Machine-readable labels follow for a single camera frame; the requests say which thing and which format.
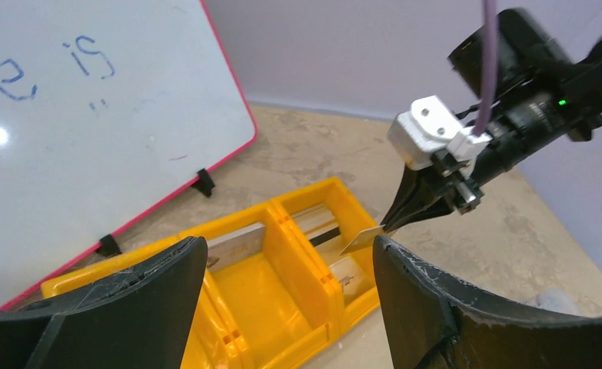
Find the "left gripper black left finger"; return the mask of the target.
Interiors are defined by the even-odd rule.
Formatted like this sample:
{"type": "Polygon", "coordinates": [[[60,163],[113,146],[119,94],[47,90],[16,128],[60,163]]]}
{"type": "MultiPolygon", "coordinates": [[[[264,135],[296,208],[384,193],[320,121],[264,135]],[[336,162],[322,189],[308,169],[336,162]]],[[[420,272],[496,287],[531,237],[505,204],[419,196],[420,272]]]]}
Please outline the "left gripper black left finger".
{"type": "Polygon", "coordinates": [[[208,246],[154,256],[19,311],[0,311],[0,368],[178,368],[208,246]]]}

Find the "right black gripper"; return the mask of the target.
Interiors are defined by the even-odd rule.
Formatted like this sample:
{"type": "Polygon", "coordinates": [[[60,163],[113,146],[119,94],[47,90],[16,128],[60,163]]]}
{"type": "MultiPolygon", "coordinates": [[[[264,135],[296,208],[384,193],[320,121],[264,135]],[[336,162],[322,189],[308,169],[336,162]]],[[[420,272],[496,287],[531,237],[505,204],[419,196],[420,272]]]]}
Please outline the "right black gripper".
{"type": "MultiPolygon", "coordinates": [[[[602,127],[602,36],[587,56],[571,61],[525,8],[498,16],[496,105],[486,132],[491,142],[477,156],[467,184],[480,188],[559,137],[590,141],[602,127]]],[[[383,232],[454,212],[447,181],[432,167],[404,167],[383,232]]]]}

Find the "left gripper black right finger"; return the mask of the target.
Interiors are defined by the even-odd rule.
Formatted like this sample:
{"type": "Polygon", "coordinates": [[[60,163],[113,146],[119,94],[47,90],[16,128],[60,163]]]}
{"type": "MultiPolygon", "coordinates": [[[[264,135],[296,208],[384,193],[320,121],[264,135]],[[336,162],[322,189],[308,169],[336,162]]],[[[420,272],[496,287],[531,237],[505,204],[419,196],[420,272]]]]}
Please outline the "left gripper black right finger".
{"type": "Polygon", "coordinates": [[[378,236],[374,276],[396,368],[602,368],[602,317],[485,291],[378,236]]]}

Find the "gold credit card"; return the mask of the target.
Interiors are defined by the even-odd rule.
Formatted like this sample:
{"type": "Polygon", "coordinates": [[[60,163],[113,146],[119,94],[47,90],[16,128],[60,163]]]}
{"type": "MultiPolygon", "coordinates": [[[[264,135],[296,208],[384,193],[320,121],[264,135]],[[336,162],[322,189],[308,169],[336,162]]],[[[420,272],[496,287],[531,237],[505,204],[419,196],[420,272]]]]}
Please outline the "gold credit card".
{"type": "Polygon", "coordinates": [[[340,252],[339,256],[349,254],[370,246],[373,240],[384,234],[384,226],[378,225],[373,228],[367,228],[360,231],[340,252]]]}

